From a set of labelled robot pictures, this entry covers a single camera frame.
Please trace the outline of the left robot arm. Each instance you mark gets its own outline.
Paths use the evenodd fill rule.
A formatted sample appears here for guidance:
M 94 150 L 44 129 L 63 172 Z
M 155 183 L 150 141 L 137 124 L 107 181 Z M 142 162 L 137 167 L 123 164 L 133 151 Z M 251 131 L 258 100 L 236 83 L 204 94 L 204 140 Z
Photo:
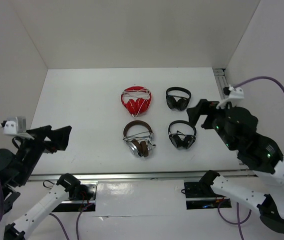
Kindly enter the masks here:
M 50 125 L 25 130 L 13 121 L 0 123 L 5 135 L 19 141 L 17 152 L 0 148 L 0 240 L 26 240 L 36 227 L 64 200 L 80 195 L 80 180 L 70 173 L 59 177 L 52 189 L 20 218 L 7 223 L 14 202 L 20 197 L 16 191 L 28 182 L 36 164 L 44 153 L 66 150 L 71 126 L 53 130 Z

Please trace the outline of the brown silver headphones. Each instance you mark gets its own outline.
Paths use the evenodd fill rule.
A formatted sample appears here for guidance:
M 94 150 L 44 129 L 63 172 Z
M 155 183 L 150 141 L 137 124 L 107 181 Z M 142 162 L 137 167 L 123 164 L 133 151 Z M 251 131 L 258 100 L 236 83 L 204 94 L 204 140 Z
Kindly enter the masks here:
M 128 135 L 129 130 L 132 127 L 141 126 L 147 131 L 137 133 L 134 135 Z M 141 120 L 134 120 L 129 122 L 123 130 L 123 141 L 128 145 L 129 149 L 136 157 L 147 158 L 155 144 L 152 144 L 154 132 L 150 125 Z

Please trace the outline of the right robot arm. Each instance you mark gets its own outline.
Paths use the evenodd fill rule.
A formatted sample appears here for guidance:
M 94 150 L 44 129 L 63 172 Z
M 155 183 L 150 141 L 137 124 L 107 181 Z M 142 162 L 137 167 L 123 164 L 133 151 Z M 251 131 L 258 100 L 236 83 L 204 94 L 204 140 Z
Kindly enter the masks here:
M 200 116 L 206 116 L 201 127 L 215 130 L 230 151 L 253 171 L 267 186 L 268 193 L 256 192 L 229 181 L 214 170 L 200 179 L 200 191 L 205 196 L 227 196 L 259 215 L 269 229 L 284 234 L 284 155 L 277 143 L 257 133 L 258 119 L 247 109 L 226 104 L 218 108 L 217 101 L 201 99 L 187 109 L 189 123 L 195 126 Z

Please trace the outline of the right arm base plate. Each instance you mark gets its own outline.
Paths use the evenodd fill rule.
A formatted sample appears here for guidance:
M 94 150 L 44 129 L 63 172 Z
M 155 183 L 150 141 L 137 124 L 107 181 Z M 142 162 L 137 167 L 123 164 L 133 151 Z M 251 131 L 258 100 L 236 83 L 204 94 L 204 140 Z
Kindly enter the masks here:
M 214 193 L 208 186 L 201 182 L 184 182 L 184 188 L 181 189 L 181 193 L 186 198 L 186 203 L 200 202 L 216 204 L 225 200 L 229 200 L 220 194 Z

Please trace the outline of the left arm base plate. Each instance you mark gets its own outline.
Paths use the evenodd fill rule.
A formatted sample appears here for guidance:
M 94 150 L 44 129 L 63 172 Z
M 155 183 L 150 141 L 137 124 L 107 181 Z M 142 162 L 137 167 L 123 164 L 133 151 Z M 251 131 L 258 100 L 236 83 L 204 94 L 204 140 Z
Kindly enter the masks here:
M 94 212 L 96 210 L 97 183 L 82 184 L 76 196 L 68 198 L 60 203 L 53 213 Z

